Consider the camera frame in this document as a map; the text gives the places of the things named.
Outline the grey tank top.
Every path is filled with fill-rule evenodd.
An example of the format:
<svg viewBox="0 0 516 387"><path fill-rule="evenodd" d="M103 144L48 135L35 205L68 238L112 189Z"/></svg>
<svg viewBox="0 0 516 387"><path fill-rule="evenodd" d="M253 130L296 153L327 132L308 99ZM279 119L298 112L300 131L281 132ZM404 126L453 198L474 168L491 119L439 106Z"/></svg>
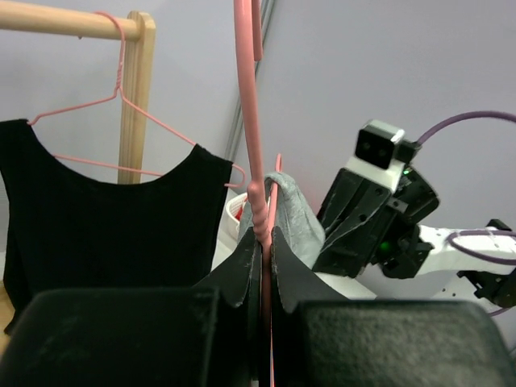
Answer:
<svg viewBox="0 0 516 387"><path fill-rule="evenodd" d="M325 231L290 175L284 172L266 173L266 199L269 199L273 183L277 184L275 225L281 229L295 256L308 268L313 268L325 242Z"/></svg>

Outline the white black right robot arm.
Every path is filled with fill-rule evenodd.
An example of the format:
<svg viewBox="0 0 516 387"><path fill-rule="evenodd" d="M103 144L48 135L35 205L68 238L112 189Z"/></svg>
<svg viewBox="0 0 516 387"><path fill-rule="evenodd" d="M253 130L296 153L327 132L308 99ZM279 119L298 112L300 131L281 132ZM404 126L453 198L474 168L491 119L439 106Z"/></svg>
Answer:
<svg viewBox="0 0 516 387"><path fill-rule="evenodd" d="M326 241L313 270L355 278L376 265L397 280L453 272L438 298L462 296L492 315L514 308L515 232L498 219L473 230L423 226L438 206L437 193L410 167L395 191L340 169L318 212Z"/></svg>

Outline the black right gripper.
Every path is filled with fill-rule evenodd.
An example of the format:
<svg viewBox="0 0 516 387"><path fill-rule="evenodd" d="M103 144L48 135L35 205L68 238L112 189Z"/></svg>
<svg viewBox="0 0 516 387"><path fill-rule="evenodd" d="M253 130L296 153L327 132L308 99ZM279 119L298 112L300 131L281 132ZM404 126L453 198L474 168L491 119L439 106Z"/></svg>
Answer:
<svg viewBox="0 0 516 387"><path fill-rule="evenodd" d="M402 173L395 192L340 169L317 214L325 242L313 270L355 278L377 264L388 278L415 277L434 247L418 224L438 206L415 169Z"/></svg>

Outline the pink hanger of grey top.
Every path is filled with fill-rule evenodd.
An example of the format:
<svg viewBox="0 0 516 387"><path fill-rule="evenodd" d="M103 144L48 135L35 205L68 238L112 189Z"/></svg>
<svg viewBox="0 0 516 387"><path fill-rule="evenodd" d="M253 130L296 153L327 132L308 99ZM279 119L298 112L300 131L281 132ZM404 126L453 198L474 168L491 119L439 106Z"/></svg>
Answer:
<svg viewBox="0 0 516 387"><path fill-rule="evenodd" d="M273 386L273 338L271 306L271 245L268 203L264 187L264 165L260 139L255 63L263 56L260 2L234 0L235 50L239 96L251 180L247 187L255 236L261 245L261 356L260 385Z"/></svg>

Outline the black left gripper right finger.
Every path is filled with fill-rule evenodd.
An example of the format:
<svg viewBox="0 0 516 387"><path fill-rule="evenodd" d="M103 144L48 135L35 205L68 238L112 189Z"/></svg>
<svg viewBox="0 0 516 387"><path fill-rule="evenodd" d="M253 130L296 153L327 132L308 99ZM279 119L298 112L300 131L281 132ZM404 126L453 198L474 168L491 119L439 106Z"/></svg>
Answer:
<svg viewBox="0 0 516 387"><path fill-rule="evenodd" d="M278 386L512 386L492 319L470 302L349 300L273 229L272 331Z"/></svg>

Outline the red tank top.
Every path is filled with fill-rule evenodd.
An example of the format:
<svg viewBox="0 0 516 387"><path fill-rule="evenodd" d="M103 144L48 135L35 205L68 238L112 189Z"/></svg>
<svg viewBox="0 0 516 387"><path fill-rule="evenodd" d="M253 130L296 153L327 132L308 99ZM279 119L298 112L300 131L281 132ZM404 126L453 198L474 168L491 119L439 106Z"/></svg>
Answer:
<svg viewBox="0 0 516 387"><path fill-rule="evenodd" d="M240 221L241 217L242 217L242 214L243 214L243 210L245 208L245 203L243 203L241 205L241 207L238 209L237 213L235 214L235 218Z"/></svg>

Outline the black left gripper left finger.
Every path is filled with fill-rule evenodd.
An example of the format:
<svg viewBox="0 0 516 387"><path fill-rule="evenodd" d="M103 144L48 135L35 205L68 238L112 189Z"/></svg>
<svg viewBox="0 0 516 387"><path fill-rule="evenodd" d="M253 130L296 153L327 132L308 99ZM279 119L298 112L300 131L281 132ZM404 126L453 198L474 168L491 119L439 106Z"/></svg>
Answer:
<svg viewBox="0 0 516 387"><path fill-rule="evenodd" d="M4 386L249 386L260 378L261 248L247 231L192 287L61 289L25 309Z"/></svg>

